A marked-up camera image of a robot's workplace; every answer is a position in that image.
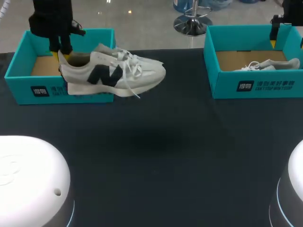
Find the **white dome device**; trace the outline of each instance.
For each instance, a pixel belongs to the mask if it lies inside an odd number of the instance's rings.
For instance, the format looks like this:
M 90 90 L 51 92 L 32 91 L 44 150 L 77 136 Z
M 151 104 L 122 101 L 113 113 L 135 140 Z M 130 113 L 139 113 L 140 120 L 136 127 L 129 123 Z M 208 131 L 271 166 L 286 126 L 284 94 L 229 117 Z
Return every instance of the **white dome device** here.
M 0 227 L 72 227 L 71 175 L 51 144 L 0 136 Z
M 292 152 L 269 206 L 272 227 L 303 226 L 303 141 Z

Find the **blue object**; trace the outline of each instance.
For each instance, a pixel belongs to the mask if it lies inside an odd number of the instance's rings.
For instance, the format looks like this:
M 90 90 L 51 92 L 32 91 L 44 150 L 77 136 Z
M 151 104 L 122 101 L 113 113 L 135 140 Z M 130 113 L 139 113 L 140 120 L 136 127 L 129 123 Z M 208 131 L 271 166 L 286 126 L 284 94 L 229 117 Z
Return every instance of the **blue object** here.
M 176 11 L 180 13 L 184 13 L 186 10 L 192 8 L 193 1 L 192 0 L 174 0 L 174 8 Z
M 113 29 L 86 29 L 86 35 L 71 35 L 75 52 L 91 52 L 99 43 L 115 48 Z M 38 56 L 51 56 L 49 41 L 26 31 L 5 75 L 6 83 L 19 105 L 62 103 L 107 103 L 112 94 L 70 96 L 61 76 L 31 76 Z
M 258 2 L 259 0 L 240 0 L 240 1 L 243 2 L 243 3 L 249 3 L 249 4 L 251 4 L 251 3 Z
M 212 8 L 212 10 L 221 10 L 228 7 L 232 0 L 202 0 L 202 6 Z
M 271 25 L 207 27 L 204 58 L 214 98 L 303 97 L 303 70 L 222 71 L 220 69 L 217 51 L 273 50 L 283 51 L 288 61 L 298 58 L 301 68 L 302 38 L 297 29 L 293 26 L 281 25 L 275 49 L 272 48 L 269 40 L 270 30 Z M 242 84 L 251 84 L 251 90 L 239 90 Z

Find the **shoe sole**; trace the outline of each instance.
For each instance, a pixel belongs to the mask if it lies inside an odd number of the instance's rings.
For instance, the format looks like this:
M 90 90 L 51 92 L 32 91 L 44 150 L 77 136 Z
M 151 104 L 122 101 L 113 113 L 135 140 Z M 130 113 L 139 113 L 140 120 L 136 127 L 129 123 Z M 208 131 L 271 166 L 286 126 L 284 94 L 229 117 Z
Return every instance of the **shoe sole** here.
M 161 81 L 158 81 L 156 83 L 144 86 L 144 87 L 137 87 L 133 88 L 133 91 L 138 95 L 145 91 L 148 91 L 158 84 L 161 83 Z M 73 83 L 67 83 L 67 90 L 69 95 L 93 95 L 98 93 L 111 93 L 119 97 L 130 97 L 134 96 L 134 94 L 128 90 L 128 89 L 121 89 L 121 88 L 115 88 L 111 86 L 106 85 L 82 85 L 82 84 L 73 84 Z

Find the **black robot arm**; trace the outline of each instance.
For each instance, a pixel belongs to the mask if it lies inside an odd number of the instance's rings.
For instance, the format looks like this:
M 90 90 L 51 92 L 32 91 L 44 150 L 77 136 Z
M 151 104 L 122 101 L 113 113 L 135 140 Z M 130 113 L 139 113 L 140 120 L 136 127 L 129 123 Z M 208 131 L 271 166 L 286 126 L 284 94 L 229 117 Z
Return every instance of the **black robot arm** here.
M 272 28 L 269 35 L 273 47 L 276 45 L 276 39 L 280 24 L 291 24 L 292 26 L 303 26 L 303 0 L 284 0 L 282 4 L 284 15 L 274 15 L 271 20 Z
M 71 0 L 33 0 L 35 12 L 29 18 L 31 32 L 48 38 L 50 51 L 65 55 L 72 52 L 71 33 L 85 35 L 79 23 L 73 20 Z

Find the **black table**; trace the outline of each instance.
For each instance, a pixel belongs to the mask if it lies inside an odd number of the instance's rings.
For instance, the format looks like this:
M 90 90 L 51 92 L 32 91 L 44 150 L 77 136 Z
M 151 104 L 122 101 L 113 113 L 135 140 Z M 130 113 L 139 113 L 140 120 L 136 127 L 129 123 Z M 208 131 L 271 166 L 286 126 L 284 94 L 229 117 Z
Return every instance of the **black table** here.
M 213 100 L 202 49 L 134 53 L 164 62 L 166 78 L 112 104 L 18 106 L 4 65 L 0 135 L 62 152 L 76 227 L 269 227 L 271 196 L 303 139 L 303 100 Z

